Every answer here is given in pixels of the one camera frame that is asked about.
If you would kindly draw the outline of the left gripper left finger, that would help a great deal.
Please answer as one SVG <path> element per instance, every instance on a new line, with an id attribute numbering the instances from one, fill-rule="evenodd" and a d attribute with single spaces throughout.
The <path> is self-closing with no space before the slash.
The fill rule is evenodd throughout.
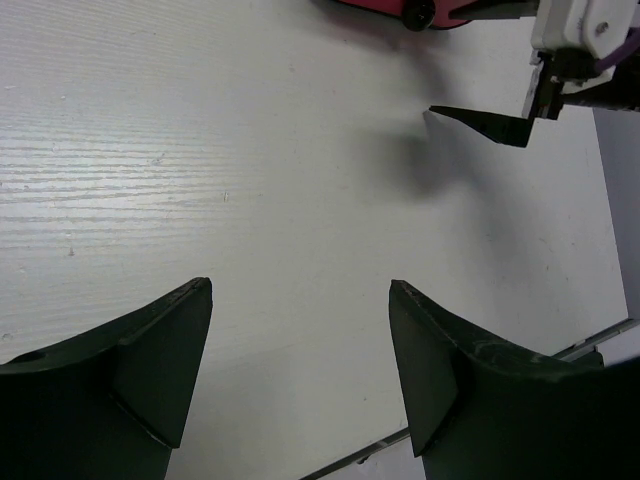
<path id="1" fill-rule="evenodd" d="M 162 479 L 184 434 L 213 309 L 194 278 L 1 366 L 4 479 Z"/>

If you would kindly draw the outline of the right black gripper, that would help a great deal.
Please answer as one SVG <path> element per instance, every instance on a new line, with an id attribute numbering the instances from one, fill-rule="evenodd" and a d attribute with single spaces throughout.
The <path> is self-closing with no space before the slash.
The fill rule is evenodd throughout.
<path id="1" fill-rule="evenodd" d="M 456 20 L 507 20 L 535 17 L 539 0 L 477 0 L 452 10 Z M 534 50 L 534 67 L 522 116 L 431 106 L 429 111 L 457 120 L 494 143 L 524 148 L 536 118 L 556 120 L 566 105 L 614 111 L 639 110 L 639 54 L 598 74 L 586 51 Z"/>

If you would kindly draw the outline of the pink drawer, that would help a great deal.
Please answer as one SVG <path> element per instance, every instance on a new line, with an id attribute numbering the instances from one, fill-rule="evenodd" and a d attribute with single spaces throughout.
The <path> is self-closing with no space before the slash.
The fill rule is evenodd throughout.
<path id="1" fill-rule="evenodd" d="M 340 4 L 399 20 L 413 32 L 451 30 L 470 23 L 455 19 L 450 12 L 469 4 L 456 0 L 342 0 Z"/>

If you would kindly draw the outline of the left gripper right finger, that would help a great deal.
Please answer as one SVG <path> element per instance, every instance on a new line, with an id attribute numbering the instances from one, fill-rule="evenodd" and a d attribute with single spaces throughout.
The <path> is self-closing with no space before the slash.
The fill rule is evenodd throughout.
<path id="1" fill-rule="evenodd" d="M 639 362 L 566 362 L 511 343 L 411 284 L 389 321 L 414 454 L 429 479 L 635 479 Z"/>

